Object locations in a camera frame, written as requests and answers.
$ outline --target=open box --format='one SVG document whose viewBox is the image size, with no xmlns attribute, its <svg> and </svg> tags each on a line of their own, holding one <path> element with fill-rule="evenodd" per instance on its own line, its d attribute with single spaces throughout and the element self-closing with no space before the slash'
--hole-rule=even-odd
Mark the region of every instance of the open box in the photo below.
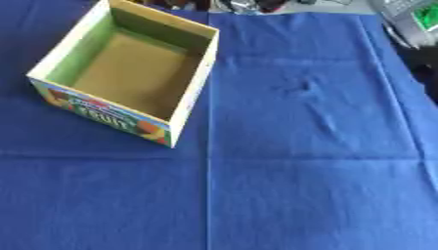
<svg viewBox="0 0 438 250">
<path fill-rule="evenodd" d="M 27 75 L 45 100 L 174 147 L 214 64 L 219 31 L 102 0 Z"/>
</svg>

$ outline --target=fruit box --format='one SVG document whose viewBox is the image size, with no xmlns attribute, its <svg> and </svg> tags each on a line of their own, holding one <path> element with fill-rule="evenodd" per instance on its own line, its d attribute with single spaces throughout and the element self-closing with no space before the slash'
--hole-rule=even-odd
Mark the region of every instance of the fruit box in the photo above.
<svg viewBox="0 0 438 250">
<path fill-rule="evenodd" d="M 102 0 L 27 76 L 50 104 L 174 147 L 218 35 L 133 2 Z"/>
</svg>

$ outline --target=green object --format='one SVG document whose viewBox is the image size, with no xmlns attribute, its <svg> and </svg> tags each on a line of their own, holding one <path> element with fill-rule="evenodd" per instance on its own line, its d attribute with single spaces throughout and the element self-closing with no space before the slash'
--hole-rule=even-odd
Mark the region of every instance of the green object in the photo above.
<svg viewBox="0 0 438 250">
<path fill-rule="evenodd" d="M 438 3 L 414 11 L 414 16 L 424 29 L 435 27 L 438 24 Z"/>
</svg>

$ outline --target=blue tablecloth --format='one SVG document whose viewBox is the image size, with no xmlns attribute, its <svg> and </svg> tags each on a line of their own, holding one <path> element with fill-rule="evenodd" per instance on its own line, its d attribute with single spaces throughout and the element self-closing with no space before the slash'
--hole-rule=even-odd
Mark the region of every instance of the blue tablecloth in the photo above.
<svg viewBox="0 0 438 250">
<path fill-rule="evenodd" d="M 2 250 L 434 250 L 438 109 L 372 16 L 221 29 L 176 149 L 51 107 L 25 73 L 90 8 L 0 2 Z"/>
</svg>

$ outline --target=cable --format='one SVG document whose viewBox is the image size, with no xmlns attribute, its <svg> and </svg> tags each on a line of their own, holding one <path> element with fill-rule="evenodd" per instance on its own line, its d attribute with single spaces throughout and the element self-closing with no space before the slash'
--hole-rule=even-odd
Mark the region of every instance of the cable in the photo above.
<svg viewBox="0 0 438 250">
<path fill-rule="evenodd" d="M 333 3 L 337 3 L 337 4 L 341 4 L 341 5 L 343 5 L 343 6 L 348 6 L 348 5 L 350 5 L 350 4 L 353 2 L 353 0 L 350 0 L 350 1 L 348 1 L 347 3 L 342 2 L 342 0 L 341 0 L 341 1 L 339 1 L 339 0 L 324 0 L 324 1 L 326 1 L 326 2 L 333 2 Z"/>
</svg>

